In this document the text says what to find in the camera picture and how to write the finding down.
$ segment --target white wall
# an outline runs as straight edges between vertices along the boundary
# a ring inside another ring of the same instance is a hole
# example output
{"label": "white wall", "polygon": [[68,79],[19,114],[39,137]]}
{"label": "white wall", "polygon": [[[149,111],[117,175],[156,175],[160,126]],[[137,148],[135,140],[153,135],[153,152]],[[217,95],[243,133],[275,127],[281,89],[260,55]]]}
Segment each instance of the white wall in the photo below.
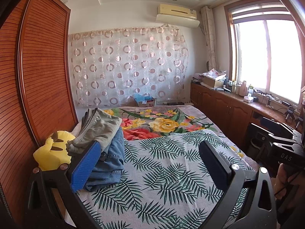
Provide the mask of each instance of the white wall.
{"label": "white wall", "polygon": [[[91,30],[103,30],[123,27],[155,27],[162,23],[156,22],[159,2],[153,1],[126,1],[104,3],[102,5],[84,9],[71,10],[69,34]],[[185,73],[185,100],[189,100],[190,82],[194,73],[205,72],[205,63],[208,60],[205,36],[198,27],[191,29],[179,27],[184,35],[189,50],[189,63]],[[75,100],[75,84],[71,78],[72,94]],[[85,108],[75,103],[77,116],[80,119]]]}
{"label": "white wall", "polygon": [[219,69],[229,74],[229,35],[225,9],[219,6],[213,9],[215,33],[216,33],[216,59]]}

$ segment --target bed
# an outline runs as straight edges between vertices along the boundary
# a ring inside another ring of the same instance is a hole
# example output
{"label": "bed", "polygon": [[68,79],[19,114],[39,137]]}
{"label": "bed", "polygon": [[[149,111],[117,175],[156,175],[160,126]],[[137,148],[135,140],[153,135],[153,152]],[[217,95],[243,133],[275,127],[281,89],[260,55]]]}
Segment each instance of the bed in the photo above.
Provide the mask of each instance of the bed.
{"label": "bed", "polygon": [[[198,228],[222,195],[199,157],[202,140],[230,163],[257,169],[256,162],[193,106],[104,111],[123,119],[125,170],[119,184],[78,191],[102,228]],[[228,224],[238,215],[245,195],[243,189]],[[65,220],[73,225],[67,213]]]}

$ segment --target tied curtain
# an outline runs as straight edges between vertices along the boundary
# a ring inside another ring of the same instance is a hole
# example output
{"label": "tied curtain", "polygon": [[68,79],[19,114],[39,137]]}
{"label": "tied curtain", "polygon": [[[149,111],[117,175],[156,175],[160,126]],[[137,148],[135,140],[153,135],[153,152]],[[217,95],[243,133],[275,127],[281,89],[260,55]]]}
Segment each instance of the tied curtain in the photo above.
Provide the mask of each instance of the tied curtain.
{"label": "tied curtain", "polygon": [[188,48],[172,27],[124,28],[69,36],[78,103],[126,106],[134,95],[183,99]]}
{"label": "tied curtain", "polygon": [[209,50],[209,70],[212,70],[214,68],[215,70],[219,71],[215,55],[216,34],[213,11],[208,6],[204,6],[201,9],[201,15],[203,19],[203,28],[206,38],[206,44]]}

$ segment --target wardrobe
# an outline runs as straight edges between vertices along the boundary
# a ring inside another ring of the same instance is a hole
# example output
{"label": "wardrobe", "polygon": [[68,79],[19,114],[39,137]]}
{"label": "wardrobe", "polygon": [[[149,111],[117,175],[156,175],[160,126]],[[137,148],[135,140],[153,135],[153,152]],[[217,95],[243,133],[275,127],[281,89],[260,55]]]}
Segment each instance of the wardrobe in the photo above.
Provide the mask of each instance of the wardrobe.
{"label": "wardrobe", "polygon": [[21,0],[0,29],[0,198],[22,225],[34,151],[77,123],[67,64],[70,9]]}

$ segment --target silver screw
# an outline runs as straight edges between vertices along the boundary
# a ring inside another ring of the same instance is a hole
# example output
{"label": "silver screw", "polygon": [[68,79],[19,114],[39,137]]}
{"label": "silver screw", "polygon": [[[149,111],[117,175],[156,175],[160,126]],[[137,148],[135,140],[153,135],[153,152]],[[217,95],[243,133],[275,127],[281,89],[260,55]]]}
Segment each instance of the silver screw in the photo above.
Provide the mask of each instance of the silver screw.
{"label": "silver screw", "polygon": [[232,164],[232,169],[238,170],[239,169],[239,165],[238,164]]}
{"label": "silver screw", "polygon": [[268,170],[265,167],[261,167],[260,172],[266,174],[268,172]]}
{"label": "silver screw", "polygon": [[68,165],[67,164],[61,164],[60,165],[60,169],[61,170],[65,170],[65,169],[67,169],[68,168]]}
{"label": "silver screw", "polygon": [[38,172],[39,172],[39,168],[38,168],[38,167],[36,167],[36,168],[33,169],[33,173],[34,173],[34,174],[36,174],[36,173],[38,173]]}

